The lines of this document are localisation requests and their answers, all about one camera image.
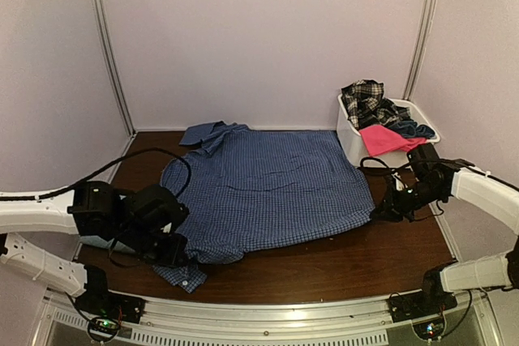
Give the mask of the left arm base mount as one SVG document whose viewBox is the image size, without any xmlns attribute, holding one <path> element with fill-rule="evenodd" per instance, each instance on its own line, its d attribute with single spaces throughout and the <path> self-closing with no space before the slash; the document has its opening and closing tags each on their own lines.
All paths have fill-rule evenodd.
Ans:
<svg viewBox="0 0 519 346">
<path fill-rule="evenodd" d="M 123 323 L 139 324 L 145 300 L 120 293 L 67 296 L 76 312 L 87 323 L 87 334 L 100 344 L 110 342 L 122 330 Z"/>
</svg>

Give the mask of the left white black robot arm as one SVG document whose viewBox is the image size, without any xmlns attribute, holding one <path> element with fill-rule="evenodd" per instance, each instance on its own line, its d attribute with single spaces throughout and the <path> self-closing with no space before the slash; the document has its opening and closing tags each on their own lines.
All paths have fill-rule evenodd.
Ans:
<svg viewBox="0 0 519 346">
<path fill-rule="evenodd" d="M 61 290 L 100 317 L 117 308 L 104 271 L 73 263 L 33 245 L 24 233 L 65 233 L 122 243 L 145 263 L 183 267 L 187 239 L 176 233 L 187 207 L 166 188 L 124 191 L 106 182 L 85 182 L 49 193 L 1 197 L 1 263 Z"/>
</svg>

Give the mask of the blue dotted shirt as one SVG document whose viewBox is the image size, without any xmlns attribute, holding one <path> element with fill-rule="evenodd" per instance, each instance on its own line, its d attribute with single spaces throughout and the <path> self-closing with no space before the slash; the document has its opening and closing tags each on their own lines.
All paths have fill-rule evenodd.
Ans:
<svg viewBox="0 0 519 346">
<path fill-rule="evenodd" d="M 186 130 L 188 153 L 172 160 L 160 184 L 189 209 L 178 228 L 184 267 L 155 267 L 173 286 L 194 292 L 204 264 L 331 237 L 370 219 L 366 178 L 331 130 L 266 131 L 222 122 Z"/>
</svg>

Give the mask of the light blue printed t-shirt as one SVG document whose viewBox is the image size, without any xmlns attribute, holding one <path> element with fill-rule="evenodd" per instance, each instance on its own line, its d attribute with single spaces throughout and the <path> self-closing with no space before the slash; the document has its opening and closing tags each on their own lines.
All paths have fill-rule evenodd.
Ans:
<svg viewBox="0 0 519 346">
<path fill-rule="evenodd" d="M 112 246 L 112 243 L 113 243 L 112 240 L 106 241 L 105 239 L 98 237 L 98 236 L 80 236 L 79 241 L 83 245 L 92 246 L 92 247 L 105 249 L 105 250 L 108 250 Z M 134 254 L 135 253 L 132 248 L 124 245 L 120 241 L 118 241 L 115 244 L 112 251 L 117 252 L 117 253 L 123 253 L 123 254 Z"/>
</svg>

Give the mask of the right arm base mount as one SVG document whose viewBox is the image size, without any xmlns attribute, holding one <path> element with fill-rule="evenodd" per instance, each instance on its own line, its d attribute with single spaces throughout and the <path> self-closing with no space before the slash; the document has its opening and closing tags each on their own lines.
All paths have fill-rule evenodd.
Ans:
<svg viewBox="0 0 519 346">
<path fill-rule="evenodd" d="M 435 299 L 425 292 L 392 293 L 386 300 L 393 323 L 410 321 L 414 334 L 423 341 L 440 341 L 447 334 L 446 312 L 457 307 L 452 294 Z"/>
</svg>

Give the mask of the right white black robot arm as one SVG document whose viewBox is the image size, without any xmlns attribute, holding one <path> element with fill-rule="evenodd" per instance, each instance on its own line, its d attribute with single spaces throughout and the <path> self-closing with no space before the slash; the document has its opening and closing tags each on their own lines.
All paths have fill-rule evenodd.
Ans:
<svg viewBox="0 0 519 346">
<path fill-rule="evenodd" d="M 439 157 L 434 146 L 425 143 L 407 153 L 416 182 L 397 187 L 396 168 L 384 175 L 386 192 L 371 212 L 370 218 L 387 222 L 415 221 L 414 213 L 431 203 L 447 203 L 450 198 L 471 204 L 518 234 L 518 188 L 473 163 Z M 422 291 L 416 296 L 421 314 L 434 314 L 447 296 L 473 289 L 518 288 L 518 246 L 507 253 L 496 254 L 463 263 L 436 267 L 423 277 Z"/>
</svg>

